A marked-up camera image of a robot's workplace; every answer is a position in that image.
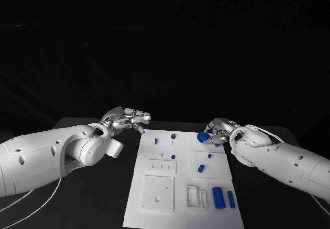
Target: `table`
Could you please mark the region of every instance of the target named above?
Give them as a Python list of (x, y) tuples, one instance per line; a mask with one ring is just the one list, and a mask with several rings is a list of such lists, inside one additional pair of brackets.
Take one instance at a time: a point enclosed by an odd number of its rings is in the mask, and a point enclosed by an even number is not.
[[(92, 118), (63, 118), (55, 128), (98, 121), (100, 119)], [(144, 125), (144, 128), (200, 132), (206, 125), (153, 121)], [(300, 146), (285, 128), (270, 126), (261, 128), (278, 135), (287, 143)], [(58, 192), (46, 206), (12, 229), (123, 228), (140, 133), (134, 130), (124, 130), (115, 139), (124, 144), (120, 157), (114, 159), (105, 155), (94, 166), (75, 170), (62, 179)], [(225, 144), (225, 151), (245, 229), (330, 228), (330, 217), (314, 202), (311, 195), (283, 184), (257, 168), (245, 166), (229, 153), (228, 144)], [(19, 221), (40, 207), (56, 185), (55, 181), (36, 189), (9, 210), (0, 213), (0, 228)], [(23, 194), (17, 194), (2, 198), (0, 208), (22, 196)]]

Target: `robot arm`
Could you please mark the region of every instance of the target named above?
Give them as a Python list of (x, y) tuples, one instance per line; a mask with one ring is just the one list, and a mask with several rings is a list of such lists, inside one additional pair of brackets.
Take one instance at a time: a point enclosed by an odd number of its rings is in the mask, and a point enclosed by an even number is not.
[(114, 108), (100, 123), (19, 136), (0, 144), (0, 197), (30, 191), (75, 169), (92, 166), (105, 154), (117, 158), (123, 144), (112, 139), (123, 128), (144, 133), (150, 113)]
[(330, 160), (287, 144), (274, 144), (252, 125), (223, 126), (235, 158), (284, 184), (330, 202)]

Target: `robotic hand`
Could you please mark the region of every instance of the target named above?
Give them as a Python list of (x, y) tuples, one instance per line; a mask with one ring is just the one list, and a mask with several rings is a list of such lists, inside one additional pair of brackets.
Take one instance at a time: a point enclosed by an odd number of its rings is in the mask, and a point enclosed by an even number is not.
[(150, 113), (117, 107), (98, 123), (19, 136), (0, 144), (0, 197), (30, 191), (92, 166), (108, 154), (117, 158), (123, 144), (112, 137), (124, 128), (144, 129)]
[(231, 143), (235, 158), (284, 184), (320, 197), (330, 203), (330, 160), (284, 143), (274, 144), (262, 129), (241, 126), (232, 120), (215, 118), (197, 139), (205, 144)]

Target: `cable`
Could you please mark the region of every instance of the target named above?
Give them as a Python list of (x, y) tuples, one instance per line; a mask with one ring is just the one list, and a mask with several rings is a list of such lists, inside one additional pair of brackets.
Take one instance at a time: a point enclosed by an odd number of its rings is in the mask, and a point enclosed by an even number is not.
[[(58, 191), (59, 185), (61, 185), (61, 179), (59, 179), (59, 183), (58, 183), (58, 186), (56, 186), (56, 188), (55, 188), (53, 194), (55, 194), (56, 191)], [(26, 219), (27, 219), (27, 218), (42, 209), (42, 207), (46, 205), (46, 203), (49, 202), (49, 200), (51, 200), (52, 197), (53, 197), (53, 194), (52, 194), (52, 196), (49, 197), (49, 199), (46, 200), (45, 204), (36, 209), (36, 211), (35, 211), (32, 214), (29, 214), (19, 222), (13, 223), (12, 225), (9, 225), (7, 227), (4, 227), (4, 228), (2, 228), (2, 229), (9, 228), (9, 227), (13, 226), (14, 224), (17, 224), (17, 223), (20, 223), (23, 220), (26, 220)]]
[[(257, 129), (262, 130), (267, 134), (270, 134), (274, 138), (277, 138), (277, 140), (284, 143), (284, 140), (271, 132), (268, 132), (267, 130), (261, 129), (259, 127), (255, 126)], [(324, 207), (321, 206), (320, 202), (317, 201), (317, 199), (314, 198), (317, 204), (320, 205), (321, 209), (324, 210), (324, 212), (330, 215), (329, 211), (324, 209)]]
[(14, 203), (12, 203), (6, 208), (3, 208), (0, 212), (3, 212), (7, 208), (10, 208), (33, 191), (35, 189)]
[(317, 204), (320, 205), (320, 207), (323, 208), (323, 210), (326, 211), (326, 213), (330, 215), (329, 211), (324, 209), (324, 207), (321, 206), (320, 202), (317, 201), (317, 199), (314, 198)]

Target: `blue object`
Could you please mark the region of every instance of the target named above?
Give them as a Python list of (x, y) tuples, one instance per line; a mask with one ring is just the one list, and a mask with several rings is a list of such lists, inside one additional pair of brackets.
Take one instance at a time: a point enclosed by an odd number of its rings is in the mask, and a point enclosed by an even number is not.
[(206, 140), (206, 139), (209, 139), (210, 138), (210, 135), (208, 134), (208, 133), (205, 133), (205, 132), (199, 132), (197, 133), (197, 140), (203, 143), (203, 141)]
[(215, 200), (215, 208), (223, 209), (225, 208), (225, 200), (222, 195), (222, 189), (219, 187), (215, 187), (212, 189), (213, 192), (213, 200)]
[(197, 171), (202, 173), (203, 169), (205, 169), (205, 165), (200, 165)]
[(232, 197), (232, 192), (228, 192), (228, 198), (229, 198), (229, 203), (231, 203), (231, 208), (235, 208), (235, 202), (234, 202), (234, 197)]

